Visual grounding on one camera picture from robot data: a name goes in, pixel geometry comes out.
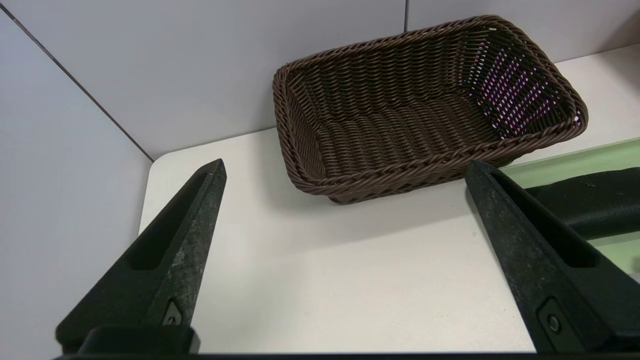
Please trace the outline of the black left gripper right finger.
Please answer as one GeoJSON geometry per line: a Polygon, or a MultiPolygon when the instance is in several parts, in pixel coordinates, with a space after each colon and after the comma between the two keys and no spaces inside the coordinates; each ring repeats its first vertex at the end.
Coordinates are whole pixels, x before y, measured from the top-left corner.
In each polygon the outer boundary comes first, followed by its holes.
{"type": "Polygon", "coordinates": [[[638,353],[639,284],[489,164],[467,188],[539,353],[638,353]]]}

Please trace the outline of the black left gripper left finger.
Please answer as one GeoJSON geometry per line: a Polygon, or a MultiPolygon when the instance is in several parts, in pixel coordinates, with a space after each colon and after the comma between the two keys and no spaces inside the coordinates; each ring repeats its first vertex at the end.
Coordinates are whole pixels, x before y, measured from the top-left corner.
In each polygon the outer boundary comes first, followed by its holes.
{"type": "Polygon", "coordinates": [[[63,353],[197,353],[191,326],[227,172],[196,170],[55,329],[63,353]]]}

